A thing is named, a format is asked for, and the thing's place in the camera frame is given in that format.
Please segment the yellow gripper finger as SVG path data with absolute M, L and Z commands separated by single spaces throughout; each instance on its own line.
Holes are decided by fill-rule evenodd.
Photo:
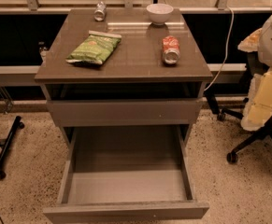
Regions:
M 244 40 L 242 40 L 237 48 L 244 52 L 254 52 L 258 50 L 259 38 L 262 29 L 259 28 L 248 35 Z
M 253 76 L 248 99 L 241 126 L 246 131 L 257 131 L 272 117 L 272 68 L 263 75 Z

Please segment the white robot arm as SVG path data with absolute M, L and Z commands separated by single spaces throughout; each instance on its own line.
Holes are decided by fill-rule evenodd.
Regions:
M 251 33 L 237 46 L 245 52 L 256 51 L 258 61 L 268 66 L 263 74 L 251 80 L 248 99 L 243 110 L 241 126 L 247 131 L 257 131 L 272 117 L 272 15 L 262 28 Z

